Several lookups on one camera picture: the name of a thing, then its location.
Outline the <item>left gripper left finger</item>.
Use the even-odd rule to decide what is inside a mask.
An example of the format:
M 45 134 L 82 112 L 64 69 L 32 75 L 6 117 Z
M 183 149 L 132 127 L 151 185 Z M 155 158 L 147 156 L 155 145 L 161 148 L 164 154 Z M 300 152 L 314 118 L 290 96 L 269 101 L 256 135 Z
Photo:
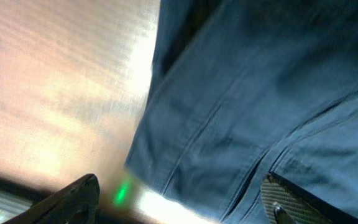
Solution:
M 86 174 L 5 224 L 95 222 L 100 188 L 94 174 Z

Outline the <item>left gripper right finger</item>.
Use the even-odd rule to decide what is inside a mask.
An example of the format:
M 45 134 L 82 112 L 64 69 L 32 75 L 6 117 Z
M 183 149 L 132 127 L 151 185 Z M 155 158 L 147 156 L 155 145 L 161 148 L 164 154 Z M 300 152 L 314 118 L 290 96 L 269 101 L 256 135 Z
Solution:
M 269 172 L 260 187 L 265 213 L 276 224 L 358 224 L 358 218 Z

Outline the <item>navy blue shorts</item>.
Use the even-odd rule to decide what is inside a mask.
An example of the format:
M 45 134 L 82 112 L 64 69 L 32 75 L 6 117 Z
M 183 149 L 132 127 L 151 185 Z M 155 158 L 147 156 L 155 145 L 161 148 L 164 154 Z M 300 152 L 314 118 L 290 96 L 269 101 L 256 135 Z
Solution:
M 224 223 L 269 172 L 358 218 L 358 1 L 162 1 L 126 168 Z

